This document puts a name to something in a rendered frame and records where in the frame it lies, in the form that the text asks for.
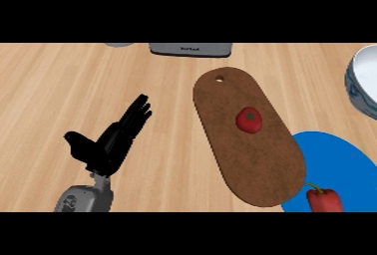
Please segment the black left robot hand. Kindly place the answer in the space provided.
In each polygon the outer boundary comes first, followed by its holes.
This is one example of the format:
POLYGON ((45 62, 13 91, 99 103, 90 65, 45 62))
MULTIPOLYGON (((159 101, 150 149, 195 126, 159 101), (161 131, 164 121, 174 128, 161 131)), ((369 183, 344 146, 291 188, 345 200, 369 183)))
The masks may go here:
POLYGON ((109 177, 122 165, 133 141, 152 115, 147 99, 146 95, 138 95, 121 119, 107 126, 96 141, 75 131, 67 131, 63 135, 72 158, 100 176, 109 177))

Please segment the blue plate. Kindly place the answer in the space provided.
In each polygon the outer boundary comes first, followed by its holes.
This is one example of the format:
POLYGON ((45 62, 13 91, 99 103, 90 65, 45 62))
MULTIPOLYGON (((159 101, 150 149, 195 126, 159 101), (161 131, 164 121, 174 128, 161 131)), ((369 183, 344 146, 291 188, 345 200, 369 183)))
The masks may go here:
POLYGON ((282 209, 286 212, 313 212, 305 199, 305 183, 313 183, 337 192, 342 212, 377 212, 377 165, 363 152, 325 132, 305 131, 292 138, 303 152, 305 178, 282 209))

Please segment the white bowl with blue pattern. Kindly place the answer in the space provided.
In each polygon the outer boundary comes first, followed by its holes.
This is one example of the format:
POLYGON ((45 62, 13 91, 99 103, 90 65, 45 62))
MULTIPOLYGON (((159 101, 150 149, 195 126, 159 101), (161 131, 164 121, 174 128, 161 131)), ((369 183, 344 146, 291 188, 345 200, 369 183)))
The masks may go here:
POLYGON ((344 72, 344 87, 354 109, 377 121, 377 45, 354 53, 344 72))

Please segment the brown wooden cutting board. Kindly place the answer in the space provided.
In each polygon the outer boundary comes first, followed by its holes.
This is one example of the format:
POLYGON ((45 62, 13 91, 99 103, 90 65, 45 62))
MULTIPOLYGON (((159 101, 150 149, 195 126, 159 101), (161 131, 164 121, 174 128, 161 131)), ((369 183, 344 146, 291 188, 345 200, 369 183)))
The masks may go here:
POLYGON ((252 76, 223 67, 205 72, 192 88, 192 101, 226 186, 248 204, 270 207, 295 196, 305 165, 298 145, 252 76), (258 111, 261 128, 246 133, 235 116, 258 111))

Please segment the red tomato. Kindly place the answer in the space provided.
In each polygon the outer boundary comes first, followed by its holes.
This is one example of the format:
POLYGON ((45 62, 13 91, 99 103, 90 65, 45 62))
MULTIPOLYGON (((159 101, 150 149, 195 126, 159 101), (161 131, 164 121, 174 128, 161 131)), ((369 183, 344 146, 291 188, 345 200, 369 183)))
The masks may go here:
POLYGON ((261 116, 255 108, 245 107, 235 117, 237 129, 246 133, 257 133, 261 129, 261 116))

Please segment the red bell pepper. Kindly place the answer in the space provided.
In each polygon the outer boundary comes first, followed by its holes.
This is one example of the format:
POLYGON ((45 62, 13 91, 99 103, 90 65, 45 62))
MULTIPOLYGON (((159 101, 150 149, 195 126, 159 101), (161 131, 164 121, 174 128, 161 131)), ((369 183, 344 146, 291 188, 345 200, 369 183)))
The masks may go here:
POLYGON ((323 189, 313 183, 305 183, 305 199, 313 212, 342 212, 341 199, 332 189, 323 189))

